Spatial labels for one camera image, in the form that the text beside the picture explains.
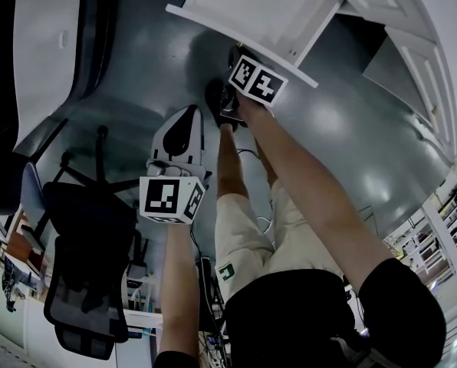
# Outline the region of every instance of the shoe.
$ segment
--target shoe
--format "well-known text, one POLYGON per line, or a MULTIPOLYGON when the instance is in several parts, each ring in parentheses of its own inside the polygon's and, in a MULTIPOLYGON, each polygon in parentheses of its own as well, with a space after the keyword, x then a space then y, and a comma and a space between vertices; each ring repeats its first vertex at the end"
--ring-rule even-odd
POLYGON ((238 121, 228 117, 220 116, 220 111, 222 110, 222 102, 227 96, 228 94, 225 90, 225 84, 221 79, 212 79, 208 83, 208 86, 206 86, 205 102, 208 105, 210 112, 212 112, 216 125, 218 128, 220 128, 222 124, 231 124, 232 129, 235 132, 238 128, 238 121))

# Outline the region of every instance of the black shirt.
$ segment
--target black shirt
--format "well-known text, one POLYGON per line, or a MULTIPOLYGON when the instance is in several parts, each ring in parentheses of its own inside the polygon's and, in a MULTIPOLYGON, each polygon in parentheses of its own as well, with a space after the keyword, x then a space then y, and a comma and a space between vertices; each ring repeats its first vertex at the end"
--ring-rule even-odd
MULTIPOLYGON (((396 259, 379 264, 363 283, 360 301, 370 334, 367 347, 403 367, 427 368, 441 360, 446 336, 442 310, 408 267, 396 259)), ((236 293, 225 315, 235 368, 350 366, 331 337, 363 348, 344 284, 329 271, 265 275, 236 293)), ((198 363, 182 353, 164 352, 154 368, 167 366, 198 363)))

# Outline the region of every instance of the beige shorts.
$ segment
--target beige shorts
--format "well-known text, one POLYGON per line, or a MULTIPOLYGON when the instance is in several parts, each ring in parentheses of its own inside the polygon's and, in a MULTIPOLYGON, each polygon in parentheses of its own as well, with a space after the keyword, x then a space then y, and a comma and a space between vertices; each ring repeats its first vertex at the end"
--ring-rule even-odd
POLYGON ((258 226, 247 198, 228 194, 217 201, 215 271, 225 302, 270 273, 317 268, 343 272, 278 180, 271 189, 275 243, 258 226))

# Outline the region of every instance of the black and white marker cube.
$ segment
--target black and white marker cube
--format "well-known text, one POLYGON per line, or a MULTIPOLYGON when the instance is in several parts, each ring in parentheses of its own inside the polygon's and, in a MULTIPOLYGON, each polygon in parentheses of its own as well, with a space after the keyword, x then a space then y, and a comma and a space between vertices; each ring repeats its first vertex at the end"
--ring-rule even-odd
POLYGON ((286 86, 285 79, 256 60, 241 56, 228 82, 246 97, 272 107, 286 86))
POLYGON ((205 187, 198 177, 140 177, 140 215, 155 222, 192 224, 205 187))

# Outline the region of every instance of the person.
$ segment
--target person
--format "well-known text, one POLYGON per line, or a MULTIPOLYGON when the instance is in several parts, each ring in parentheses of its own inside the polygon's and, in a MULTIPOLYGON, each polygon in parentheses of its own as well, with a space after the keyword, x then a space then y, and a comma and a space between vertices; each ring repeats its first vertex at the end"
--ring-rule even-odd
MULTIPOLYGON (((435 366, 446 334, 436 299, 369 232, 326 167, 264 107, 237 97, 268 175, 275 245, 249 202, 237 124, 219 116, 219 102, 207 97, 220 129, 215 271, 232 366, 358 366, 363 351, 383 366, 435 366), (363 305, 368 338, 354 329, 343 275, 363 305), (406 322, 397 320, 405 316, 406 322)), ((188 227, 169 226, 156 368, 199 364, 192 254, 188 227)))

